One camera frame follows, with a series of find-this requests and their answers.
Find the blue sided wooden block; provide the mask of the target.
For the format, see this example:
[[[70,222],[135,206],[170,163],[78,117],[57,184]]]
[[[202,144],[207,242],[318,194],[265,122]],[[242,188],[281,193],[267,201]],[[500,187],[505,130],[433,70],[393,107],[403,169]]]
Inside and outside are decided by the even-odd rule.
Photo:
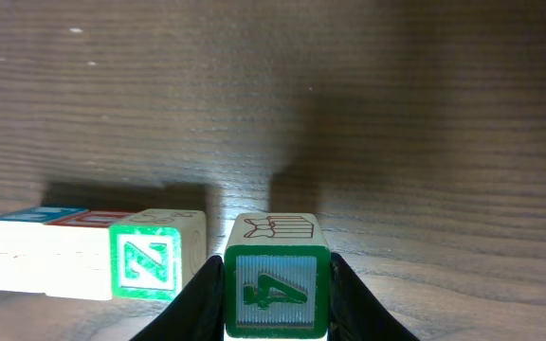
[[[46,225],[46,252],[52,273],[47,296],[109,300],[111,256],[109,227],[129,217],[124,211],[88,210]]]

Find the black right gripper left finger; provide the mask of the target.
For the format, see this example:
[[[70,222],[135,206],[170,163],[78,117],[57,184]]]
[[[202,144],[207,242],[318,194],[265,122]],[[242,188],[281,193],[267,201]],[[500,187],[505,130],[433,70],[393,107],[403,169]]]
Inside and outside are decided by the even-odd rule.
[[[225,268],[210,257],[170,305],[131,341],[223,341]]]

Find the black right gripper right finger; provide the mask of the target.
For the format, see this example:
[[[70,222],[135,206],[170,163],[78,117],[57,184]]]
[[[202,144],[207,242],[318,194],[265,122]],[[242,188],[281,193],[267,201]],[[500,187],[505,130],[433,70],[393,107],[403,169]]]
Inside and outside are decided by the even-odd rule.
[[[329,341],[419,341],[338,253],[331,254],[330,267]]]

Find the yellow sided wooden block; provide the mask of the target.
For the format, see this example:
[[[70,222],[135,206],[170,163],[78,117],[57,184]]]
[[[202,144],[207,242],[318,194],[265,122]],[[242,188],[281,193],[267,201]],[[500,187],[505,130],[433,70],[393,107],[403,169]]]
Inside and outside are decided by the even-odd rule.
[[[46,225],[85,211],[77,206],[34,206],[0,214],[0,291],[42,293]]]

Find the green number 4 block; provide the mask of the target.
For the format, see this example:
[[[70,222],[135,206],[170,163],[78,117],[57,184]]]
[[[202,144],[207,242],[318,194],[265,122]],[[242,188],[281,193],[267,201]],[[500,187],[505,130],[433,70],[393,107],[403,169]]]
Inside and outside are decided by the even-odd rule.
[[[224,253],[226,331],[318,339],[328,331],[331,250],[315,215],[243,213]]]

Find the green letter N block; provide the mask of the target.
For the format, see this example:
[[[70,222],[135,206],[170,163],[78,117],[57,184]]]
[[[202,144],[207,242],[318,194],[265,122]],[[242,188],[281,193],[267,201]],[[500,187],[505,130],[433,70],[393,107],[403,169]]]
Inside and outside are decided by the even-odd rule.
[[[207,260],[199,210],[149,208],[109,227],[114,297],[172,301]]]

